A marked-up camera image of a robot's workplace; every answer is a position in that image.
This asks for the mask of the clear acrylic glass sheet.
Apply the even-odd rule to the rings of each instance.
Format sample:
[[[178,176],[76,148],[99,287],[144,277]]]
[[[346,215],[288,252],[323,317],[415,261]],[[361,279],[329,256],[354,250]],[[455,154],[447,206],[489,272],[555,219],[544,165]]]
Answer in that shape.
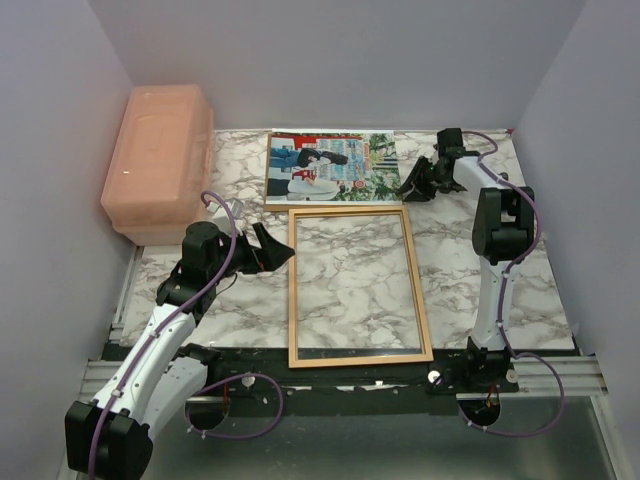
[[[422,351],[398,214],[297,218],[296,293],[304,360]]]

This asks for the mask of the photo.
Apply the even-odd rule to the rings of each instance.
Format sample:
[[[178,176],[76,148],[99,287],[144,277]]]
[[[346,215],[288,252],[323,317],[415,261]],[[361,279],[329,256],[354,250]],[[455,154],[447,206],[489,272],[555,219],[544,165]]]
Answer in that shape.
[[[268,135],[264,208],[401,202],[394,133],[274,130]]]

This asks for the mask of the brown wooden picture frame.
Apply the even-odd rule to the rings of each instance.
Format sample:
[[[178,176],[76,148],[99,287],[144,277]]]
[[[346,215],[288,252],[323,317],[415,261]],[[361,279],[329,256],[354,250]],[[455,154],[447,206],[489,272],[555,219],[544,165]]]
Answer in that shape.
[[[298,343],[297,257],[294,256],[289,261],[288,269],[288,365],[291,369],[414,364],[427,363],[434,360],[434,353],[428,326],[428,316],[424,303],[424,296],[417,263],[416,248],[412,236],[409,213],[406,206],[384,205],[292,208],[288,211],[289,246],[293,248],[297,247],[297,221],[300,219],[363,216],[398,216],[400,219],[421,350],[419,353],[404,355],[369,355],[359,357],[302,359],[299,356]]]

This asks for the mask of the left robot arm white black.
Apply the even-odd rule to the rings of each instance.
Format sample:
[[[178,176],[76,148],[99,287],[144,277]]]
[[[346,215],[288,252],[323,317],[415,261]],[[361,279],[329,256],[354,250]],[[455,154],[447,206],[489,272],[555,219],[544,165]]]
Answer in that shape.
[[[262,224],[253,229],[256,246],[243,232],[225,233],[212,222],[187,228],[182,257],[158,288],[138,341],[92,399],[74,402],[65,415],[70,469],[91,478],[141,478],[155,438],[186,400],[220,387],[217,365],[179,349],[212,305],[222,279],[273,272],[294,256]]]

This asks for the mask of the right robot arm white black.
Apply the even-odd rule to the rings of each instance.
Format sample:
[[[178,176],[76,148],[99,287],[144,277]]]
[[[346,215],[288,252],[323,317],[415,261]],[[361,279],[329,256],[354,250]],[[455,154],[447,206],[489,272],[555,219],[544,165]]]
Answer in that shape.
[[[476,321],[456,368],[456,380],[480,392],[504,378],[513,348],[506,336],[513,289],[521,264],[537,246],[534,192],[514,185],[484,158],[498,151],[494,140],[487,153],[469,150],[463,131],[437,133],[432,157],[421,156],[397,190],[405,202],[428,202],[438,193],[468,192],[476,200],[472,246],[479,257],[480,295]]]

